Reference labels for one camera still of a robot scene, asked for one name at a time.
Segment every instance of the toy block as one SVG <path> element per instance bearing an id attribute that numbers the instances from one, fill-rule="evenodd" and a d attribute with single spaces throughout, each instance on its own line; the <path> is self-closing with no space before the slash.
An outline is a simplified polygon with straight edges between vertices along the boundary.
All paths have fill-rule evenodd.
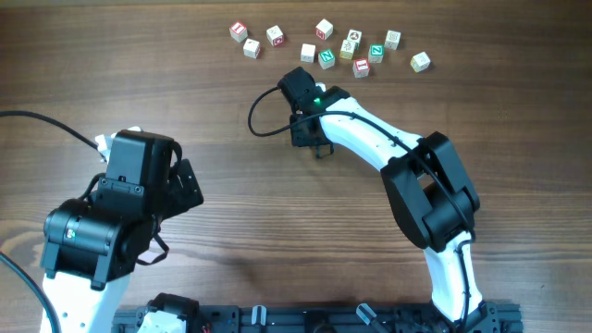
<path id="1" fill-rule="evenodd" d="M 385 47 L 391 50 L 396 50 L 399 46 L 399 40 L 401 39 L 401 33 L 398 31 L 388 31 L 387 39 L 385 40 Z"/>
<path id="2" fill-rule="evenodd" d="M 427 56 L 426 52 L 414 55 L 411 59 L 411 67 L 413 67 L 415 73 L 419 73 L 420 71 L 428 68 L 430 63 L 431 60 Z"/>
<path id="3" fill-rule="evenodd" d="M 318 63 L 321 65 L 322 69 L 335 66 L 335 56 L 333 55 L 333 52 L 331 52 L 331 49 L 318 53 Z"/>
<path id="4" fill-rule="evenodd" d="M 346 40 L 354 42 L 355 49 L 357 50 L 360 48 L 360 42 L 362 41 L 362 32 L 350 29 L 350 32 L 348 32 L 348 38 L 346 38 Z"/>
<path id="5" fill-rule="evenodd" d="M 353 76 L 356 78 L 364 78 L 370 73 L 370 65 L 367 59 L 358 59 L 353 62 Z"/>
<path id="6" fill-rule="evenodd" d="M 259 56 L 259 51 L 261 51 L 261 45 L 259 42 L 248 38 L 247 42 L 244 43 L 242 50 L 246 56 L 256 59 Z"/>
<path id="7" fill-rule="evenodd" d="M 315 46 L 304 43 L 300 52 L 300 60 L 303 62 L 315 61 Z"/>
<path id="8" fill-rule="evenodd" d="M 284 43 L 284 33 L 281 31 L 279 26 L 273 26 L 267 29 L 267 40 L 273 45 L 278 46 Z"/>
<path id="9" fill-rule="evenodd" d="M 323 18 L 321 22 L 316 25 L 316 36 L 323 41 L 326 41 L 331 33 L 333 33 L 333 24 Z"/>
<path id="10" fill-rule="evenodd" d="M 382 57 L 384 55 L 385 55 L 384 45 L 372 44 L 372 45 L 370 45 L 370 49 L 368 50 L 368 62 L 381 63 Z"/>
<path id="11" fill-rule="evenodd" d="M 339 56 L 344 59 L 352 60 L 354 50 L 355 50 L 355 42 L 345 40 L 341 44 L 341 51 L 339 52 Z"/>
<path id="12" fill-rule="evenodd" d="M 247 27 L 236 21 L 233 25 L 230 26 L 230 36 L 234 38 L 237 42 L 242 42 L 247 38 L 249 32 L 247 32 Z"/>

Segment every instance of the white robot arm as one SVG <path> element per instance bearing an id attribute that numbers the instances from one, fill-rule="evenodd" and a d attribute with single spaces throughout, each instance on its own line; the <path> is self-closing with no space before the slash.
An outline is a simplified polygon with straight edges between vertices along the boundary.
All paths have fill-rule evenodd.
<path id="1" fill-rule="evenodd" d="M 421 139 L 421 136 L 417 134 L 394 128 L 373 116 L 364 110 L 353 97 L 338 100 L 328 107 L 327 111 L 348 111 L 370 119 L 392 135 L 400 138 L 412 149 L 417 146 L 417 141 Z M 339 115 L 324 116 L 320 118 L 320 124 L 323 132 L 331 142 L 350 149 L 378 171 L 385 167 L 391 158 L 401 158 L 407 154 L 405 150 L 399 145 L 393 144 L 384 134 L 356 118 Z M 430 247 L 424 249 L 425 260 L 432 277 L 432 302 L 451 322 L 460 319 L 463 314 L 464 285 L 461 263 L 456 254 L 456 249 L 461 241 L 466 240 L 470 240 L 470 235 L 465 231 L 451 239 L 442 252 L 437 253 Z M 471 313 L 483 298 L 475 285 L 469 246 L 465 246 L 463 255 L 471 291 L 469 303 L 469 313 Z"/>
<path id="2" fill-rule="evenodd" d="M 468 243 L 479 201 L 448 139 L 440 133 L 424 139 L 394 128 L 339 87 L 327 90 L 324 84 L 315 84 L 302 68 L 287 74 L 277 86 L 292 108 L 293 145 L 338 143 L 381 173 L 397 223 L 410 241 L 424 250 L 433 285 L 432 303 L 441 314 L 454 323 L 475 311 L 483 298 L 475 284 Z M 350 114 L 331 114 L 336 111 Z M 443 186 L 420 187 L 417 179 L 424 170 L 418 158 L 436 170 L 435 180 Z M 446 200 L 444 191 L 459 205 L 462 216 Z"/>

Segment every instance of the white block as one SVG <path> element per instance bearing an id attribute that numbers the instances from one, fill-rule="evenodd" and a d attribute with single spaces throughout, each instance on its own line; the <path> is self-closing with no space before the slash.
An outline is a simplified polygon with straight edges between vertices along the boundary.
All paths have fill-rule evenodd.
<path id="1" fill-rule="evenodd" d="M 358 59 L 353 62 L 353 76 L 356 78 L 367 77 L 370 73 L 370 64 L 367 59 Z"/>
<path id="2" fill-rule="evenodd" d="M 284 32 L 281 31 L 279 26 L 273 26 L 267 29 L 267 40 L 274 46 L 278 46 L 284 43 Z"/>
<path id="3" fill-rule="evenodd" d="M 304 43 L 300 52 L 300 60 L 303 62 L 315 61 L 315 46 Z"/>
<path id="4" fill-rule="evenodd" d="M 244 41 L 244 39 L 247 38 L 248 35 L 249 33 L 247 32 L 247 26 L 245 26 L 244 24 L 236 21 L 233 25 L 230 26 L 230 36 L 234 38 L 235 41 L 240 43 Z"/>
<path id="5" fill-rule="evenodd" d="M 261 51 L 261 45 L 259 42 L 249 38 L 247 39 L 247 42 L 244 43 L 242 51 L 244 51 L 246 56 L 256 59 L 259 56 L 259 51 Z"/>
<path id="6" fill-rule="evenodd" d="M 391 50 L 396 50 L 399 46 L 399 40 L 401 39 L 401 33 L 398 31 L 388 31 L 387 39 L 385 40 L 385 47 Z"/>
<path id="7" fill-rule="evenodd" d="M 411 59 L 411 67 L 413 67 L 413 70 L 415 71 L 415 73 L 418 73 L 426 68 L 429 67 L 430 64 L 430 59 L 427 56 L 426 52 L 422 52 L 420 54 L 414 55 L 413 58 Z"/>
<path id="8" fill-rule="evenodd" d="M 385 55 L 385 47 L 381 44 L 372 44 L 368 49 L 368 62 L 381 63 Z"/>
<path id="9" fill-rule="evenodd" d="M 316 36 L 325 41 L 333 33 L 333 24 L 326 19 L 322 19 L 319 24 L 316 25 Z"/>
<path id="10" fill-rule="evenodd" d="M 355 50 L 355 42 L 345 40 L 341 44 L 341 50 L 339 51 L 339 56 L 344 59 L 352 60 L 354 50 Z"/>
<path id="11" fill-rule="evenodd" d="M 327 49 L 318 53 L 318 63 L 321 65 L 322 69 L 335 66 L 335 55 L 333 55 L 331 49 Z"/>
<path id="12" fill-rule="evenodd" d="M 362 41 L 362 32 L 350 29 L 350 32 L 348 32 L 348 38 L 346 38 L 346 40 L 354 42 L 355 49 L 357 50 L 360 48 L 360 42 Z"/>

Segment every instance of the wire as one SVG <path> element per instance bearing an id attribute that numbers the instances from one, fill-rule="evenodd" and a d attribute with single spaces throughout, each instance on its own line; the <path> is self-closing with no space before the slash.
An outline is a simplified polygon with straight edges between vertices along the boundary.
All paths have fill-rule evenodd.
<path id="1" fill-rule="evenodd" d="M 459 261 L 461 263 L 462 280 L 463 280 L 463 284 L 464 284 L 464 307 L 463 307 L 463 315 L 461 317 L 461 325 L 460 325 L 460 332 L 464 332 L 464 328 L 466 327 L 466 322 L 467 322 L 467 317 L 468 317 L 469 302 L 471 299 L 471 293 L 469 292 L 469 277 L 468 277 L 468 274 L 466 271 L 466 265 L 464 262 L 463 246 L 475 242 L 476 235 L 475 235 L 475 230 L 469 225 L 469 221 L 467 220 L 466 216 L 464 215 L 463 210 L 456 203 L 454 198 L 452 198 L 452 194 L 450 194 L 450 191 L 448 191 L 448 189 L 446 189 L 446 187 L 444 186 L 444 184 L 442 183 L 442 181 L 440 180 L 438 175 L 436 175 L 436 172 L 434 172 L 434 170 L 423 159 L 421 159 L 408 145 L 406 145 L 404 142 L 402 142 L 401 139 L 399 139 L 399 137 L 392 135 L 390 132 L 388 132 L 386 129 L 383 129 L 382 127 L 380 127 L 374 121 L 372 121 L 366 117 L 362 117 L 354 112 L 325 111 L 322 113 L 318 113 L 318 114 L 314 114 L 314 115 L 311 115 L 308 117 L 304 117 L 300 120 L 294 121 L 293 123 L 291 123 L 287 126 L 284 126 L 283 128 L 280 128 L 280 129 L 272 130 L 272 131 L 269 131 L 266 133 L 256 132 L 253 129 L 253 126 L 251 124 L 251 120 L 253 117 L 253 111 L 254 111 L 255 107 L 264 97 L 266 97 L 268 94 L 270 94 L 278 89 L 279 89 L 279 87 L 274 87 L 274 88 L 264 92 L 261 96 L 259 96 L 253 102 L 253 105 L 251 106 L 251 110 L 249 111 L 249 116 L 247 117 L 247 124 L 249 125 L 249 130 L 251 131 L 251 133 L 254 136 L 268 137 L 268 136 L 276 135 L 276 134 L 279 134 L 285 130 L 293 129 L 294 127 L 299 126 L 302 123 L 305 123 L 309 120 L 316 119 L 319 117 L 324 117 L 324 116 L 348 116 L 351 118 L 356 118 L 356 119 L 361 120 L 362 122 L 372 126 L 376 130 L 378 130 L 379 132 L 384 134 L 389 140 L 393 141 L 393 143 L 399 145 L 402 149 L 404 149 L 407 152 L 407 154 L 415 162 L 417 162 L 417 164 L 419 164 L 419 166 L 434 180 L 434 182 L 436 183 L 438 188 L 444 193 L 444 195 L 446 196 L 446 199 L 450 202 L 450 204 L 452 205 L 452 208 L 454 208 L 454 210 L 456 211 L 456 214 L 461 218 L 462 225 L 469 231 L 469 233 L 471 235 L 470 240 L 462 241 L 461 243 L 459 243 L 458 247 L 456 248 L 456 253 L 459 255 Z"/>
<path id="2" fill-rule="evenodd" d="M 50 117 L 47 117 L 44 115 L 40 115 L 40 114 L 31 112 L 31 111 L 9 110 L 9 111 L 0 111 L 0 117 L 31 117 L 33 119 L 38 119 L 38 120 L 44 121 L 48 124 L 54 125 L 64 131 L 66 131 L 67 133 L 69 133 L 70 135 L 75 137 L 76 139 L 80 140 L 84 144 L 93 148 L 95 151 L 97 151 L 97 149 L 98 149 L 98 146 L 96 143 L 86 139 L 80 133 L 78 133 L 77 131 L 72 129 L 71 127 L 69 127 L 69 126 L 67 126 L 67 125 L 65 125 L 53 118 L 50 118 Z M 101 156 L 101 158 L 103 158 L 105 160 L 105 156 L 103 154 L 101 154 L 99 152 L 99 155 Z M 79 199 L 81 199 L 81 200 L 86 199 L 91 194 L 91 191 L 93 190 L 94 185 L 96 185 L 97 181 L 99 181 L 99 178 L 104 177 L 104 176 L 105 176 L 104 173 L 94 176 L 94 178 L 92 178 L 92 180 L 91 180 L 91 184 L 89 184 L 89 187 L 86 189 L 86 191 L 82 194 L 82 196 Z M 59 319 L 57 319 L 56 309 L 54 309 L 54 306 L 51 304 L 51 302 L 47 298 L 47 295 L 45 295 L 45 293 L 43 293 L 42 289 L 39 288 L 39 286 L 35 283 L 35 281 L 33 281 L 33 279 L 21 267 L 19 267 L 19 265 L 17 265 L 17 263 L 13 262 L 10 258 L 8 258 L 2 252 L 0 252 L 0 259 L 2 260 L 2 262 L 4 264 L 6 264 L 10 269 L 12 269 L 12 271 L 14 271 L 18 275 L 18 277 L 21 278 L 27 284 L 27 286 L 29 286 L 29 288 L 31 288 L 31 290 L 33 291 L 35 296 L 37 296 L 37 299 L 39 299 L 39 302 L 41 302 L 41 305 L 45 309 L 45 313 L 47 314 L 47 318 L 49 319 L 49 323 L 52 328 L 52 332 L 59 333 L 60 326 L 59 326 Z"/>
<path id="3" fill-rule="evenodd" d="M 29 286 L 29 288 L 31 288 L 31 290 L 33 291 L 35 296 L 37 296 L 37 299 L 39 299 L 39 302 L 41 302 L 41 305 L 45 309 L 45 313 L 47 314 L 47 318 L 49 319 L 49 324 L 52 328 L 52 332 L 60 333 L 59 319 L 57 318 L 56 309 L 54 309 L 54 306 L 51 304 L 51 302 L 49 302 L 49 299 L 47 299 L 47 295 L 43 293 L 41 288 L 39 288 L 37 283 L 33 281 L 33 279 L 27 274 L 27 272 L 20 268 L 20 266 L 17 265 L 17 263 L 13 262 L 10 258 L 8 258 L 8 256 L 6 256 L 3 252 L 0 252 L 0 260 L 4 264 L 6 264 L 8 268 L 12 269 L 12 271 L 15 272 L 18 275 L 18 277 L 21 278 L 27 284 L 27 286 Z"/>
<path id="4" fill-rule="evenodd" d="M 257 133 L 254 129 L 253 129 L 253 125 L 251 124 L 251 118 L 253 117 L 253 111 L 255 110 L 255 107 L 257 106 L 257 104 L 259 104 L 259 101 L 261 101 L 264 97 L 266 97 L 267 95 L 269 95 L 270 93 L 279 90 L 279 87 L 273 87 L 270 90 L 264 92 L 261 94 L 261 96 L 257 97 L 257 99 L 253 102 L 253 105 L 251 105 L 251 110 L 249 110 L 249 117 L 247 117 L 247 125 L 249 126 L 249 130 L 251 131 L 251 133 L 254 136 L 258 136 L 260 138 L 266 137 L 266 136 L 272 136 L 272 135 L 276 135 L 279 134 L 281 132 L 283 132 L 284 130 L 289 130 L 290 129 L 290 125 L 288 125 L 287 127 L 283 127 L 281 129 L 276 129 L 276 130 L 272 130 L 268 133 Z"/>
<path id="5" fill-rule="evenodd" d="M 50 117 L 46 117 L 44 115 L 40 115 L 31 111 L 20 111 L 20 110 L 9 110 L 9 111 L 0 111 L 0 117 L 31 117 L 34 119 L 38 119 L 41 121 L 44 121 L 48 124 L 54 125 L 59 127 L 62 130 L 65 130 L 66 132 L 68 132 L 70 135 L 72 135 L 73 137 L 75 137 L 76 139 L 84 142 L 86 145 L 90 146 L 91 148 L 93 148 L 94 150 L 97 150 L 98 146 L 96 143 L 86 139 L 85 137 L 82 136 L 82 134 L 78 133 L 77 131 L 75 131 L 74 129 L 68 127 L 67 125 L 53 119 Z M 105 156 L 101 153 L 99 153 L 99 155 L 105 159 Z"/>
<path id="6" fill-rule="evenodd" d="M 461 263 L 462 271 L 462 283 L 464 284 L 464 305 L 462 307 L 461 324 L 459 326 L 459 332 L 465 332 L 466 321 L 469 317 L 469 302 L 471 300 L 471 292 L 469 291 L 469 275 L 466 272 L 466 264 L 464 263 L 463 246 L 475 242 L 475 239 L 463 240 L 459 243 L 456 248 L 456 253 L 459 255 L 459 261 Z"/>
<path id="7" fill-rule="evenodd" d="M 94 177 L 92 177 L 92 179 L 91 179 L 91 183 L 89 183 L 89 187 L 86 188 L 86 191 L 84 191 L 84 193 L 78 199 L 85 200 L 86 198 L 88 198 L 94 189 L 94 185 L 96 185 L 96 183 L 99 182 L 99 179 L 104 176 L 105 176 L 104 172 L 94 175 Z"/>

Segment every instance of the block with red letter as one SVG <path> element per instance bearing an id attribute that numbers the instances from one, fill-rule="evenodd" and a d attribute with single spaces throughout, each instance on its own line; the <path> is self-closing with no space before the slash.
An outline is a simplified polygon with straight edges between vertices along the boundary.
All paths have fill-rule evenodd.
<path id="1" fill-rule="evenodd" d="M 247 27 L 238 21 L 230 26 L 230 36 L 239 43 L 244 41 L 248 34 Z"/>
<path id="2" fill-rule="evenodd" d="M 325 41 L 333 33 L 333 24 L 323 18 L 319 24 L 316 25 L 316 36 Z"/>
<path id="3" fill-rule="evenodd" d="M 256 59 L 259 56 L 259 51 L 261 51 L 261 45 L 259 42 L 249 38 L 247 39 L 247 42 L 244 43 L 242 51 L 246 56 Z"/>
<path id="4" fill-rule="evenodd" d="M 267 29 L 267 40 L 274 46 L 284 43 L 284 32 L 278 26 Z"/>
<path id="5" fill-rule="evenodd" d="M 358 59 L 353 62 L 353 76 L 356 78 L 364 78 L 370 73 L 370 65 L 367 59 Z"/>

